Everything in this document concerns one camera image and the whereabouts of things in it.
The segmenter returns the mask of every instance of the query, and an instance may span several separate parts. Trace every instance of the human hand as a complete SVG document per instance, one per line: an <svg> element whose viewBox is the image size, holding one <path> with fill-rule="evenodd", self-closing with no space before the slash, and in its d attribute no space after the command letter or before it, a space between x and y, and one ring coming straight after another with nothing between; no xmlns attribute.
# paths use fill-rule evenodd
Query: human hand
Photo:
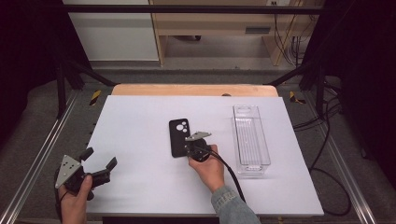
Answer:
<svg viewBox="0 0 396 224"><path fill-rule="evenodd" d="M211 145L213 151L218 152L218 146ZM189 166L200 176L202 182L213 193L224 186L224 165L213 156L206 161L198 162L189 157Z"/></svg>
<svg viewBox="0 0 396 224"><path fill-rule="evenodd" d="M87 223L87 197L92 186L92 176L87 175L82 181L77 195L67 191L64 185L59 187L58 195L61 200L62 223L83 224Z"/></svg>

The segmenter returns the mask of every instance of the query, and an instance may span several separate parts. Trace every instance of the black cable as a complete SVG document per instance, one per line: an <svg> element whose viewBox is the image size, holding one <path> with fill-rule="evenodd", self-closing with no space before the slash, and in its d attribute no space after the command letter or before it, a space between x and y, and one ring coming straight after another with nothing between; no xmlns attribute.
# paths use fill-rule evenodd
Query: black cable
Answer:
<svg viewBox="0 0 396 224"><path fill-rule="evenodd" d="M344 13L341 16L341 19L339 19L335 23L335 25L332 27L330 32L324 37L324 40L321 41L321 43L317 47L317 50L314 52L312 57L310 57L309 60L303 61L303 64L300 67L296 67L296 69L289 71L286 75L284 75L284 76L282 76L282 77L280 77L280 78L278 78L278 79L276 79L274 81L271 81L269 83L264 83L263 85L278 86L278 85L284 83L285 81L288 81L292 77L304 74L307 71L310 71L312 69L316 69L316 67L318 67L318 64L323 60L323 55L325 55L325 54L323 54L323 51L328 50L328 47L332 43L332 37L334 36L334 34L336 34L336 32L338 31L338 28L340 27L340 24L342 24L342 22L344 21L345 17L347 16L347 13L355 5L355 2L357 0L351 0L351 1L353 1L353 2L350 3L348 8L346 10L343 10Z"/></svg>
<svg viewBox="0 0 396 224"><path fill-rule="evenodd" d="M54 182L53 186L55 186L56 179L58 178L58 174L59 174L60 170L61 170L61 167L58 167L58 169L55 170L55 174L54 174L54 177L53 177L53 182ZM56 214L58 215L59 220L62 222L61 200L64 198L64 196L62 196L62 199L59 199L58 190L55 187L53 189L54 189L54 194L55 194L55 210L56 210Z"/></svg>
<svg viewBox="0 0 396 224"><path fill-rule="evenodd" d="M320 147L320 150L319 150L318 155L315 157L314 162L312 162L311 167L308 168L309 173L311 173L312 168L314 168L315 165L316 165L316 163L318 162L319 157L321 156L321 154L322 154L322 152L323 152L323 150L324 150L324 147L325 147L326 144L327 144L327 140L329 139L329 136L330 136L330 119L329 119L329 113L328 113L328 111L329 111L329 104L330 104L330 102L333 101L334 99L337 99L337 97L333 97L333 98L332 98L329 102L327 102L327 104L326 104L326 124L327 124L327 132L326 132L326 136L325 136L325 138L324 138L323 144L322 144L322 146Z"/></svg>
<svg viewBox="0 0 396 224"><path fill-rule="evenodd" d="M298 53L300 51L300 40L301 37L297 36L297 44L296 44L296 67L298 66Z"/></svg>
<svg viewBox="0 0 396 224"><path fill-rule="evenodd" d="M244 193L242 192L241 186L239 185L239 181L236 178L235 173L233 172L233 169L227 164L227 162L225 162L225 160L219 155L219 153L213 151L213 150L206 150L205 148L201 148L201 147L197 147L194 146L196 148L198 148L198 150L204 151L209 153L210 155L212 155L214 158L218 159L219 161L221 161L221 163L223 163L225 165L225 167L227 167L228 172L230 173L231 177L233 178L233 182L236 185L236 189L238 190L239 193L239 197L241 197L242 201L244 201L246 203L245 200L245 196Z"/></svg>
<svg viewBox="0 0 396 224"><path fill-rule="evenodd" d="M339 105L340 105L340 104L333 105L333 106L329 109L329 111L326 111L326 112L325 112L324 115L326 115L327 113L329 113L329 118L331 118L332 116L334 116L335 114L337 114L337 113L339 112L339 110L336 110L336 111L333 111L333 112L332 112L332 110L333 110L334 108L336 108L337 106L339 106ZM301 129L301 128L306 127L306 126L308 126L308 125L310 125L310 124L312 124L312 123L314 123L315 121L318 121L318 120L320 120L319 117L314 117L313 119L311 119L311 120L309 120L309 121L306 121L306 122L303 122L303 123L299 123L299 124L293 125L293 129L294 129L294 131L301 131L301 130L295 130L295 129Z"/></svg>
<svg viewBox="0 0 396 224"><path fill-rule="evenodd" d="M310 22L305 26L305 28L301 31L299 37L303 36L303 34L305 33L305 31L311 26L312 22L316 19L314 16L312 16L312 17L311 17L311 16L312 16L312 15L309 15L309 19L311 19L311 21L310 21ZM307 36L305 37L304 40L300 40L300 43L301 43L301 42L305 42L305 40L307 40L309 36L310 36L310 35L307 35Z"/></svg>
<svg viewBox="0 0 396 224"><path fill-rule="evenodd" d="M344 191L345 194L346 194L347 201L348 201L347 208L346 208L346 210L345 210L344 212L342 212L342 213L334 213L334 212L331 212L331 211L329 211L329 210L323 208L323 211L324 211L325 213L329 214L329 215L336 216L336 217L342 217L342 216L345 216L346 214L348 214L349 211L350 211L350 209L351 209L351 207L352 207L352 204L351 204L351 201L350 201L350 196L349 196L349 194L348 194L346 188L345 188L344 185L343 185L341 182L339 182L333 175L330 175L329 173L327 173L327 172L325 172L325 171L323 171L323 170L321 170L321 169L319 169L319 168L315 168L315 165L317 164L318 159L320 158L320 156L321 156L321 154L322 154L322 152L323 152L323 150L324 150L324 148L325 148L325 146L326 146L326 143L327 143L327 141L328 141L328 139L329 139L329 136L330 136L329 104L330 104L331 101L333 101L334 99L337 99L337 98L338 98L337 96L336 96L336 97L333 97L333 98L332 98L330 101L328 101L327 104L326 104L326 113L325 113L325 114L326 114L326 124L327 124L326 136L325 136L325 139L324 139L324 141L323 141L323 144L322 144L322 146L321 146L321 148L320 148L320 150L319 150L319 152L318 152L318 155L315 157L315 160L314 160L314 162L312 162L312 165L308 168L308 172L309 172L309 174L311 174L312 171L321 172L321 173L323 173L323 174L329 176L332 180L334 180L335 183L337 183L337 184L343 189L343 191Z"/></svg>
<svg viewBox="0 0 396 224"><path fill-rule="evenodd" d="M296 38L296 36L293 36L293 38L291 39L291 55L293 55L293 57L294 58L296 58L296 51L294 50L294 42L295 42L295 39Z"/></svg>
<svg viewBox="0 0 396 224"><path fill-rule="evenodd" d="M326 171L324 171L322 169L314 167L314 168L312 168L311 171L317 171L317 172L320 172L320 173L323 173L323 174L327 175L329 178L331 178L335 183L337 183L341 187L341 189L344 191L344 193L346 194L346 197L347 197L348 203L347 203L347 208L346 208L346 210L344 212L342 212L342 213L334 213L334 212L331 212L331 211L329 211L329 210L327 210L327 209L322 207L323 211L325 213L327 213L329 215L332 215L332 216L335 216L335 217L343 217L343 216L347 215L349 213L350 209L352 208L352 202L350 201L349 193L347 192L347 189L344 187L344 185L339 180L337 180L333 175L327 173Z"/></svg>
<svg viewBox="0 0 396 224"><path fill-rule="evenodd" d="M284 44L283 44L283 42L282 42L282 38L280 38L280 33L279 33L279 31L277 30L277 14L274 14L274 20L275 20L275 31L274 31L275 43L276 43L277 47L279 48L280 52L282 53L283 58L285 58L286 62L288 62L289 64L294 65L294 64L290 61L290 59L286 56L286 53L285 53L285 51L283 50L283 49L285 48L285 46L284 46ZM280 44L282 45L282 48L279 46L279 44L278 44L278 42L277 42L277 39L278 39L278 38L279 38Z"/></svg>
<svg viewBox="0 0 396 224"><path fill-rule="evenodd" d="M60 202L62 202L62 200L64 199L64 196L66 196L66 194L68 194L69 191L67 191L66 193L64 193L64 195L61 197L61 199L59 200Z"/></svg>

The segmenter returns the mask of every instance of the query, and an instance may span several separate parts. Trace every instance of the metal rail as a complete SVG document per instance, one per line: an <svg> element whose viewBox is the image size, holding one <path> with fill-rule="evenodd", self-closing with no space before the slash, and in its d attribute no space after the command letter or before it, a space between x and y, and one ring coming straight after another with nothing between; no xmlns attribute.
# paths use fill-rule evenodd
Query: metal rail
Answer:
<svg viewBox="0 0 396 224"><path fill-rule="evenodd" d="M43 5L47 11L77 13L219 13L219 14L294 14L321 15L341 12L324 7L251 7L251 6L183 6L183 5Z"/></svg>
<svg viewBox="0 0 396 224"><path fill-rule="evenodd" d="M29 196L29 193L34 186L35 181L40 175L41 169L43 168L50 152L52 151L52 148L55 145L56 140L58 139L64 127L64 124L66 123L75 105L77 98L78 91L72 91L72 94L68 99L68 107L66 108L64 115L60 119L57 119L55 121L51 131L49 132L49 135L47 136L47 139L45 140L43 146L40 148L40 151L35 157L35 161L30 167L25 178L23 179L20 187L18 188L11 202L8 204L6 210L3 212L2 216L0 216L1 224L12 224L17 219L17 216L20 213L27 197Z"/></svg>
<svg viewBox="0 0 396 224"><path fill-rule="evenodd" d="M311 108L313 115L316 116L317 112L314 104L315 100L312 93L310 91L303 91L303 93L304 93L304 98L307 101L308 106ZM319 127L324 139L324 136L326 135L328 129L326 122L323 122ZM371 211L370 206L364 199L364 196L361 193L361 189L359 188L359 185L356 182L355 177L353 177L353 174L349 170L347 163L345 162L343 156L341 155L340 150L338 149L331 135L329 136L327 146L330 152L330 156L332 158L332 162L334 163L334 166L337 169L338 174L340 175L340 178L344 183L346 190L349 193L353 207L355 208L356 214L361 220L361 223L375 224L376 221L373 212Z"/></svg>

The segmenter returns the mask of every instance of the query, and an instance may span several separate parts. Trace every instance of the gray floor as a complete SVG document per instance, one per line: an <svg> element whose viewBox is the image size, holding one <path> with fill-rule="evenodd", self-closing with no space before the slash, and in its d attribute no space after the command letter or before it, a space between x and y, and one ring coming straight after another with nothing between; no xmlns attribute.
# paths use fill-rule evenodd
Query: gray floor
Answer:
<svg viewBox="0 0 396 224"><path fill-rule="evenodd" d="M222 39L221 37L203 36L202 42L197 43L192 42L190 37L177 36L170 39L169 45L173 47L168 48L166 64L163 67L155 64L131 67L129 64L122 69L115 70L114 67L111 67L114 64L110 67L109 64L106 66L99 64L100 66L96 69L114 81L128 83L262 84L281 76L292 66L286 63L276 68L270 66L268 55L259 40L257 38L230 37ZM250 45L261 48L261 50L252 52L253 50L249 49L245 51ZM19 219L56 218L53 207L53 172L63 154L73 156L85 148L91 137L90 132L93 131L94 123L98 120L101 108L105 103L106 95L111 93L111 88L96 83L85 76L84 79L87 84L83 91L77 91L76 105L21 208ZM284 98L293 124L307 121L313 117L307 104L290 101L290 91L294 91L298 99L305 97L299 91L298 86L294 84L297 81L298 78L295 78L277 88L279 95ZM89 106L89 101L95 90L101 90L102 94L96 105ZM11 202L55 122L56 97L56 83L54 82L31 91L29 105L23 112L19 125L0 150L0 175L3 179L0 181L1 211L4 211ZM331 97L332 95L327 93L326 98L330 99ZM355 177L364 199L373 211L376 222L396 223L396 192L383 176L376 162L361 157L359 144L342 114L336 114L331 118L331 130L332 137ZM296 132L296 136L305 162L310 165L323 141L320 128L318 126L307 131ZM327 148L318 161L318 167L339 179L336 166ZM345 209L347 204L345 195L330 178L321 173L313 173L312 178L324 208L334 212L341 212ZM91 217L91 219L100 220L99 217ZM343 217L325 215L324 217L283 217L283 219L284 223L361 223L354 208ZM278 223L278 220L277 217L265 217L262 219L262 223Z"/></svg>

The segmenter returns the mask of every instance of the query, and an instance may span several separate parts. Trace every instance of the wire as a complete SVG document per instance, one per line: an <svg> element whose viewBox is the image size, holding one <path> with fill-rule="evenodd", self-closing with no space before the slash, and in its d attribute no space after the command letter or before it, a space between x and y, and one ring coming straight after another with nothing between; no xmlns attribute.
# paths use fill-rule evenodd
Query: wire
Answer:
<svg viewBox="0 0 396 224"><path fill-rule="evenodd" d="M312 162L312 165L308 168L308 172L309 172L309 174L311 174L312 171L321 172L321 173L323 173L323 174L329 176L335 183L337 183L337 184L342 188L342 190L343 190L344 193L346 194L347 201L348 201L348 205L347 205L346 210L345 210L344 212L342 212L342 213L335 213L335 212L331 212L331 211L329 211L329 210L323 208L323 211L324 211L325 213L329 214L329 215L336 216L336 217L342 217L342 216L345 216L346 214L348 214L349 211L350 211L350 209L351 209L351 207L352 207L352 202L350 201L350 196L349 196L349 194L348 194L346 188L345 188L344 185L343 185L341 182L339 182L333 175L330 175L329 173L327 173L327 172L325 172L325 171L323 171L323 170L321 170L321 169L319 169L319 168L315 168L315 165L317 164L318 159L320 158L320 156L321 156L321 154L322 154L322 152L323 152L323 150L324 150L324 148L325 148L325 146L326 146L326 144L327 144L327 141L328 141L328 139L329 139L329 136L330 136L330 117L329 117L329 114L330 114L329 112L330 112L330 110L329 110L329 104L330 104L331 101L333 101L333 100L335 100L335 99L338 99L338 97L337 97L337 96L333 97L333 98L332 98L330 101L328 101L327 104L326 104L326 113L325 113L325 115L326 115L326 119L325 119L325 120L326 120L326 124L327 124L326 136L325 136L324 141L323 141L323 144L322 144L322 146L321 146L321 148L320 148L320 150L319 150L319 152L318 152L318 155L315 157L314 162Z"/></svg>
<svg viewBox="0 0 396 224"><path fill-rule="evenodd" d="M294 38L295 36L293 36L293 38L291 39L291 53L293 55L293 57L295 57L295 51L294 51Z"/></svg>
<svg viewBox="0 0 396 224"><path fill-rule="evenodd" d="M54 183L53 186L55 186L56 179L58 178L58 174L59 174L60 170L61 170L61 167L58 167L58 169L55 170L55 174L53 176L53 183ZM64 196L62 196L62 199L59 199L58 190L54 187L53 191L54 191L54 194L55 194L55 210L56 210L56 214L58 215L59 220L62 222L61 200L64 198Z"/></svg>
<svg viewBox="0 0 396 224"><path fill-rule="evenodd" d="M280 37L279 31L277 30L277 14L274 14L274 21L275 21L274 39L275 39L276 45L277 45L277 47L279 48L280 52L282 53L283 58L285 58L286 61L287 61L289 64L294 65L294 63L288 58L288 56L286 55L286 53L285 53L285 51L284 51L285 45L284 45L284 43L282 42L282 38Z"/></svg>
<svg viewBox="0 0 396 224"><path fill-rule="evenodd" d="M297 44L296 44L296 66L298 66L298 53L300 51L300 42L301 37L297 36Z"/></svg>
<svg viewBox="0 0 396 224"><path fill-rule="evenodd" d="M235 185L236 185L236 189L238 190L239 197L241 197L242 201L244 201L244 202L246 203L247 201L245 200L244 193L242 192L241 186L239 185L239 181L238 181L238 179L236 178L236 175L235 175L235 173L233 172L233 169L227 164L227 162L225 162L225 160L219 155L219 153L217 153L217 152L215 152L215 151L213 151L213 150L207 150L207 149L205 149L205 148L201 148L201 147L197 147L197 146L194 146L194 147L195 147L195 148L198 148L198 149L201 150L201 151L204 151L204 152L209 153L210 155L212 155L213 157L215 157L216 159L218 159L219 161L221 161L221 163L223 163L223 164L225 165L225 167L227 167L227 170L228 170L228 172L230 172L230 175L231 175L231 177L233 178L233 182L234 182Z"/></svg>
<svg viewBox="0 0 396 224"><path fill-rule="evenodd" d="M332 118L332 116L334 116L335 114L337 114L337 113L339 112L339 109L333 111L333 110L334 110L337 106L339 106L339 105L340 105L340 104L333 105L333 106L329 109L329 111L326 111L326 112L325 112L324 115L329 114L329 118ZM310 125L310 124L312 124L312 123L314 123L315 121L318 121L318 120L320 120L319 117L314 117L313 119L311 119L311 120L309 120L309 121L306 121L306 122L303 122L303 123L300 123L300 124L293 125L293 129L294 129L295 132L303 131L303 130L296 130L296 129L301 129L301 128L303 128L303 127L306 127L306 126L308 126L308 125ZM321 123L317 123L317 124L315 124L314 126L309 127L308 129L313 128L313 127L315 127L315 126L318 126L318 125L321 124Z"/></svg>
<svg viewBox="0 0 396 224"><path fill-rule="evenodd" d="M288 51L287 51L287 53L288 53L288 59L289 59L289 61L291 61L291 62L293 63L294 66L297 66L297 64L293 62L293 59L292 59L291 56L290 56L290 52L291 52L291 51L292 51L292 48L291 48L291 47L288 47Z"/></svg>
<svg viewBox="0 0 396 224"><path fill-rule="evenodd" d="M66 194L68 194L69 191L67 190L66 193L61 197L61 199L59 200L60 202L62 202L62 200L64 199L64 196L66 196Z"/></svg>
<svg viewBox="0 0 396 224"><path fill-rule="evenodd" d="M299 37L303 36L303 34L305 33L306 30L308 30L308 28L311 26L312 22L314 22L317 18L313 15L309 15L309 19L311 20L306 26L305 28L301 31L301 33L299 34ZM308 37L311 35L307 35L305 37L304 40L302 40L301 42L305 42L306 39L308 39Z"/></svg>
<svg viewBox="0 0 396 224"><path fill-rule="evenodd" d="M317 171L317 172L320 172L320 173L323 173L323 174L327 175L329 178L331 178L335 183L337 183L341 187L341 189L344 191L344 193L346 194L346 197L347 197L348 204L347 204L346 210L344 212L342 212L342 213L334 213L334 212L331 212L331 211L327 210L326 208L323 208L323 211L325 213L327 213L329 215L332 215L332 216L335 216L335 217L343 217L346 214L348 214L350 209L352 208L352 202L350 201L350 196L349 196L349 194L347 192L347 189L344 187L344 185L339 180L337 180L333 175L327 173L326 171L324 171L322 169L312 168L311 172L312 171Z"/></svg>

